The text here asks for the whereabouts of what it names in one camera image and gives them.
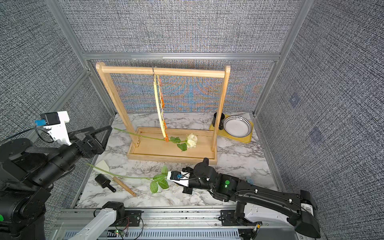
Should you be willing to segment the peach rose with stem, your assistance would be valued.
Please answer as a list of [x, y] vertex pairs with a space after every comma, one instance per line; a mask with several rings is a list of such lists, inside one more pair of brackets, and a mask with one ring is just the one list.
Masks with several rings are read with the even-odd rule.
[[[95, 166], [95, 165], [87, 164], [87, 166], [91, 167], [92, 170], [95, 171], [93, 169], [93, 166]], [[165, 172], [165, 170], [167, 170], [167, 169], [168, 168], [166, 166], [164, 166], [162, 169], [162, 172], [160, 174], [155, 175], [154, 177], [132, 177], [132, 176], [124, 176], [124, 175], [114, 174], [112, 172], [111, 173], [114, 175], [117, 175], [117, 177], [120, 180], [121, 179], [130, 179], [130, 180], [147, 180], [147, 181], [150, 181], [150, 191], [152, 194], [155, 194], [159, 191], [159, 188], [161, 188], [163, 190], [166, 190], [169, 188], [169, 184], [167, 181], [167, 174], [168, 173]]]

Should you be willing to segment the white rose with stem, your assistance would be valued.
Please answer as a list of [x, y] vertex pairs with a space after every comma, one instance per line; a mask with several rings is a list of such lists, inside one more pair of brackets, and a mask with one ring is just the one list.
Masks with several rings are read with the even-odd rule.
[[[117, 130], [119, 132], [123, 132], [123, 133], [127, 133], [127, 134], [130, 134], [130, 135], [133, 135], [135, 137], [139, 137], [139, 138], [144, 138], [144, 139], [150, 139], [150, 140], [158, 140], [158, 141], [163, 141], [163, 142], [166, 142], [163, 139], [160, 139], [160, 138], [154, 138], [154, 137], [147, 137], [147, 136], [143, 136], [143, 135], [139, 135], [139, 134], [135, 134], [135, 133], [131, 133], [131, 132], [128, 132], [127, 130], [122, 130], [122, 129], [118, 129], [118, 128], [113, 128], [114, 130]], [[169, 142], [170, 143], [174, 143], [177, 145], [177, 147], [182, 151], [182, 152], [185, 152], [187, 151], [188, 149], [191, 149], [191, 148], [195, 148], [197, 146], [197, 143], [198, 143], [198, 137], [194, 134], [190, 134], [186, 137], [185, 140], [181, 140], [179, 137], [169, 137]]]

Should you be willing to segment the yellow plastic clip hanger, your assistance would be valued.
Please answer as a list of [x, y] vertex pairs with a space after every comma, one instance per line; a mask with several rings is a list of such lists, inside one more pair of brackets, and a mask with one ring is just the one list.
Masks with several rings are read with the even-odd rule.
[[168, 137], [168, 135], [166, 132], [167, 126], [164, 118], [165, 103], [164, 103], [163, 94], [161, 90], [161, 81], [160, 81], [160, 76], [155, 74], [155, 69], [152, 69], [152, 70], [153, 70], [153, 77], [154, 77], [154, 94], [155, 94], [157, 113], [159, 117], [160, 128], [161, 128], [163, 137], [165, 139], [165, 137], [166, 136]]

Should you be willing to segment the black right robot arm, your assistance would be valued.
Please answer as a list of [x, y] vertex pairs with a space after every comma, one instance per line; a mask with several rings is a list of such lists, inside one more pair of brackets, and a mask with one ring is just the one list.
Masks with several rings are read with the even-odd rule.
[[167, 179], [183, 187], [185, 194], [200, 189], [208, 191], [218, 201], [235, 202], [236, 209], [231, 214], [222, 212], [219, 218], [229, 226], [255, 226], [253, 235], [256, 235], [260, 224], [269, 218], [267, 214], [256, 211], [260, 206], [277, 213], [278, 219], [292, 226], [298, 234], [313, 239], [321, 237], [321, 227], [316, 218], [318, 206], [308, 191], [284, 193], [252, 185], [237, 177], [219, 174], [209, 165], [208, 158], [194, 168], [169, 172]]

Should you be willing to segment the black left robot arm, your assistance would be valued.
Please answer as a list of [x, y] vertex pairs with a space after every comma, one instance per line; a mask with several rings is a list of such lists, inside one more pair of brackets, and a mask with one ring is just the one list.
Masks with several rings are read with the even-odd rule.
[[69, 145], [59, 148], [36, 147], [27, 138], [1, 145], [1, 239], [44, 240], [46, 201], [55, 181], [75, 167], [81, 158], [92, 159], [102, 154], [111, 126], [93, 127], [69, 133]]

